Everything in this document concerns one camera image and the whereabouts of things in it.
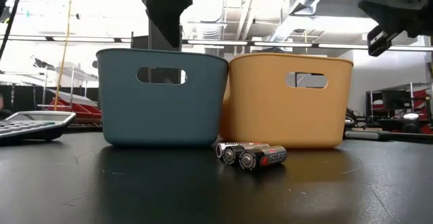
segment plastic bin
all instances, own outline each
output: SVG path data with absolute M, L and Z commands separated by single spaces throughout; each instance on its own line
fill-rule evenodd
M 97 54 L 104 137 L 112 145 L 205 146 L 219 131 L 224 59 L 196 53 L 104 49 Z M 183 84 L 143 83 L 141 68 L 178 68 Z
M 332 148 L 342 141 L 350 60 L 255 53 L 230 63 L 220 136 L 286 148 Z M 291 72 L 322 74 L 324 88 L 290 87 Z

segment yellow cable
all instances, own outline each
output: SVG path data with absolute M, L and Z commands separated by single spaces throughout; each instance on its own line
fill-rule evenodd
M 65 65 L 65 57 L 66 57 L 66 48 L 68 46 L 68 39 L 69 39 L 69 27 L 70 27 L 70 7 L 72 5 L 72 0 L 69 0 L 69 7 L 68 7 L 68 26 L 66 28 L 66 39 L 65 39 L 65 47 L 63 49 L 63 58 L 62 58 L 62 65 L 60 66 L 60 74 L 59 79 L 57 81 L 57 90 L 55 92 L 55 100 L 54 100 L 54 110 L 57 110 L 57 104 L 59 100 L 59 92 L 60 92 L 60 82 L 62 81 L 62 75 L 63 75 L 63 67 Z

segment cable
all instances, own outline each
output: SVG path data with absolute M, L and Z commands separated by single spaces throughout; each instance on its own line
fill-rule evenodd
M 59 74 L 59 79 L 57 81 L 57 89 L 55 91 L 54 110 L 57 110 L 57 104 L 58 104 L 58 101 L 59 101 L 59 92 L 60 92 L 60 82 L 62 81 L 63 67 L 65 65 L 66 48 L 68 47 L 69 30 L 70 30 L 70 10 L 71 10 L 70 7 L 71 6 L 72 6 L 72 0 L 69 0 L 68 25 L 67 25 L 67 28 L 66 28 L 66 39 L 65 39 L 65 47 L 63 49 L 62 65 L 60 66 L 60 74 Z
M 5 52 L 6 42 L 9 39 L 9 35 L 11 33 L 12 24 L 14 23 L 14 19 L 15 19 L 16 11 L 18 10 L 18 4 L 19 3 L 20 3 L 20 0 L 15 0 L 14 7 L 12 8 L 11 16 L 9 18 L 9 23 L 7 24 L 5 36 L 3 37 L 3 42 L 2 42 L 1 47 L 0 47 L 0 61 L 1 61 L 1 57 L 3 56 L 3 53 Z

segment wall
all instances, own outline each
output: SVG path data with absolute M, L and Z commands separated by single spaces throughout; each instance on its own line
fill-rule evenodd
M 424 45 L 422 40 L 412 44 Z M 340 56 L 354 62 L 348 107 L 365 113 L 365 92 L 404 85 L 426 83 L 426 52 L 386 51 L 378 58 L 367 51 L 348 51 Z

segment calculator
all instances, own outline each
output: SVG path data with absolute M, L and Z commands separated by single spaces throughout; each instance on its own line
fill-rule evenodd
M 57 139 L 62 136 L 75 116 L 76 114 L 73 112 L 60 111 L 16 112 L 0 121 L 0 142 Z

